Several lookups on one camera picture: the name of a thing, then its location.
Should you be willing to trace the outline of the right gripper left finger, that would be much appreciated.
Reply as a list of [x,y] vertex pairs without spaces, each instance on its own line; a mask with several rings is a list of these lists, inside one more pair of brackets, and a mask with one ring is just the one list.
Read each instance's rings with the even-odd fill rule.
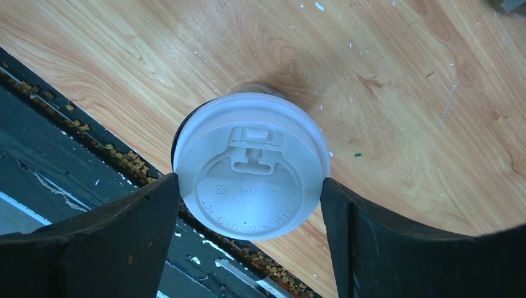
[[156,297],[181,197],[170,173],[32,233],[1,237],[2,297]]

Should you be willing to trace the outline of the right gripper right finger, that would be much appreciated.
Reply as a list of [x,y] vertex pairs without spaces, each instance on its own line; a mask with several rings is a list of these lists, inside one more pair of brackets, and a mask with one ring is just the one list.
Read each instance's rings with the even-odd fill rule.
[[525,225],[480,236],[448,232],[332,178],[320,202],[339,297],[525,296]]

